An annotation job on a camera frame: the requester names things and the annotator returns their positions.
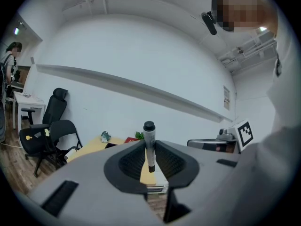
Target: white desk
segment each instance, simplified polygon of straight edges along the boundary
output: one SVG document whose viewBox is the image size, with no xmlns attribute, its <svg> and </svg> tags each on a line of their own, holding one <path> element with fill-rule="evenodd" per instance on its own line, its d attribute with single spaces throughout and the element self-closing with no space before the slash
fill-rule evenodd
<svg viewBox="0 0 301 226">
<path fill-rule="evenodd" d="M 35 120 L 39 121 L 42 124 L 42 119 L 45 113 L 46 105 L 43 100 L 35 98 L 35 97 L 24 97 L 21 95 L 20 92 L 14 91 L 14 102 L 13 102 L 13 127 L 16 129 L 16 120 L 15 120 L 15 113 L 16 113 L 16 101 L 18 102 L 18 135 L 21 130 L 21 109 L 22 108 L 39 108 L 40 113 L 33 113 L 32 115 L 36 118 Z"/>
</svg>

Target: ceiling pipe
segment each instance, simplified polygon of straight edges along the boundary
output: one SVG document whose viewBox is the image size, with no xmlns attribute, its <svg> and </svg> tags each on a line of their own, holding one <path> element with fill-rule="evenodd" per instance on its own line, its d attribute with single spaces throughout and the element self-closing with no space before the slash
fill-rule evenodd
<svg viewBox="0 0 301 226">
<path fill-rule="evenodd" d="M 256 41 L 257 38 L 267 34 L 269 32 L 269 30 L 265 30 L 264 32 L 261 32 L 260 34 L 258 34 L 256 37 L 251 38 L 250 40 L 244 42 L 242 45 L 240 45 L 239 47 L 243 47 L 244 45 L 246 45 L 247 43 L 250 43 L 252 41 Z M 224 53 L 223 55 L 218 57 L 218 60 L 221 60 L 222 57 L 224 57 L 226 54 L 228 54 L 229 52 L 234 52 L 237 48 L 233 48 L 232 50 L 228 51 L 227 53 Z"/>
<path fill-rule="evenodd" d="M 270 48 L 270 47 L 273 48 L 273 45 L 274 45 L 274 44 L 276 44 L 276 42 L 274 42 L 274 43 L 272 43 L 272 44 L 269 44 L 269 45 L 267 45 L 267 46 L 264 46 L 263 48 L 261 48 L 261 49 L 255 51 L 254 53 L 252 53 L 252 54 L 246 56 L 245 59 L 244 59 L 243 61 L 241 61 L 241 63 L 244 62 L 244 61 L 246 61 L 246 60 L 248 60 L 249 58 L 253 57 L 254 55 L 260 53 L 261 51 L 264 51 L 264 50 L 266 50 L 266 49 L 268 49 L 268 48 Z"/>
<path fill-rule="evenodd" d="M 89 7 L 89 11 L 90 11 L 91 16 L 93 16 L 90 1 L 89 1 L 89 0 L 86 0 L 86 3 L 88 4 L 88 7 Z"/>
<path fill-rule="evenodd" d="M 226 63 L 226 64 L 223 64 L 223 63 L 222 63 L 222 65 L 223 65 L 223 66 L 227 66 L 227 65 L 233 63 L 234 61 L 237 61 L 237 62 L 239 63 L 239 61 L 237 60 L 237 58 L 234 58 L 234 59 L 230 60 L 230 62 L 228 62 L 228 63 Z"/>
<path fill-rule="evenodd" d="M 248 50 L 250 50 L 250 49 L 252 49 L 252 48 L 254 48 L 254 47 L 256 47 L 256 46 L 260 46 L 261 45 L 261 43 L 255 43 L 254 45 L 252 45 L 250 48 L 248 48 Z"/>
<path fill-rule="evenodd" d="M 253 51 L 255 51 L 255 52 L 261 51 L 263 48 L 270 47 L 270 46 L 272 46 L 272 45 L 274 45 L 274 44 L 276 44 L 276 43 L 277 43 L 277 42 L 276 42 L 274 39 L 268 40 L 268 41 L 264 42 L 263 44 L 259 45 L 258 47 L 253 48 L 253 49 L 250 50 L 250 51 L 247 51 L 248 53 L 250 52 L 250 54 L 246 55 L 246 52 L 244 52 L 242 55 L 244 56 L 244 58 L 248 58 L 248 57 L 250 57 L 250 55 L 253 54 L 253 53 L 252 53 Z"/>
<path fill-rule="evenodd" d="M 174 7 L 176 7 L 176 8 L 179 8 L 180 10 L 184 11 L 185 13 L 188 13 L 192 18 L 194 18 L 194 19 L 197 20 L 200 24 L 202 24 L 203 26 L 205 26 L 205 27 L 207 28 L 207 26 L 206 26 L 201 20 L 199 20 L 197 17 L 193 16 L 193 15 L 192 15 L 189 11 L 187 11 L 186 9 L 184 9 L 184 8 L 182 8 L 182 7 L 180 7 L 180 6 L 177 6 L 176 4 L 173 4 L 173 3 L 170 3 L 170 2 L 166 2 L 166 1 L 162 1 L 162 0 L 150 0 L 150 1 L 160 2 L 160 3 L 164 3 L 164 4 L 166 4 L 166 5 L 169 5 L 169 6 L 174 6 Z M 62 9 L 62 12 L 64 12 L 64 11 L 67 10 L 67 9 L 70 9 L 70 8 L 72 8 L 72 7 L 75 7 L 75 6 L 77 6 L 77 5 L 81 4 L 81 3 L 83 3 L 83 2 L 78 2 L 78 3 L 76 3 L 76 4 L 72 5 L 72 6 L 63 8 L 63 9 Z M 106 12 L 107 6 L 106 6 L 106 3 L 105 3 L 105 0 L 104 0 L 103 5 L 104 5 L 105 12 Z"/>
<path fill-rule="evenodd" d="M 108 10 L 107 10 L 107 3 L 105 0 L 103 0 L 103 7 L 104 7 L 104 14 L 107 15 L 108 14 Z"/>
</svg>

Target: green plant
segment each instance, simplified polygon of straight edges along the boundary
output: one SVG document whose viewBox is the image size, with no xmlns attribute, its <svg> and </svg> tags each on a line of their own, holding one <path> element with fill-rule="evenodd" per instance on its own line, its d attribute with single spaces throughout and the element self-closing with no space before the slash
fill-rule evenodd
<svg viewBox="0 0 301 226">
<path fill-rule="evenodd" d="M 136 131 L 135 137 L 138 140 L 143 140 L 144 139 L 143 132 Z"/>
</svg>

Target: black cap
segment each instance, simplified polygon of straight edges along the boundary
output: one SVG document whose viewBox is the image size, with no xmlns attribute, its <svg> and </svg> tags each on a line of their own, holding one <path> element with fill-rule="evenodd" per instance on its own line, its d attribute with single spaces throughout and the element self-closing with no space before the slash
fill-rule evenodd
<svg viewBox="0 0 301 226">
<path fill-rule="evenodd" d="M 150 167 L 149 166 L 149 172 L 154 172 L 155 171 L 155 166 Z"/>
<path fill-rule="evenodd" d="M 143 130 L 145 131 L 153 131 L 155 128 L 155 124 L 152 121 L 145 122 L 143 126 Z"/>
</svg>

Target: whiteboard marker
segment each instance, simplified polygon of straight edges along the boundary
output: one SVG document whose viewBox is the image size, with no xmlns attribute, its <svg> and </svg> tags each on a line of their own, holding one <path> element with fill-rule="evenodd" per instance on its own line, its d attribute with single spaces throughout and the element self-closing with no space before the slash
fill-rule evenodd
<svg viewBox="0 0 301 226">
<path fill-rule="evenodd" d="M 146 143 L 146 156 L 149 164 L 149 172 L 155 171 L 155 144 L 156 127 L 152 121 L 147 121 L 143 126 L 143 135 Z"/>
</svg>

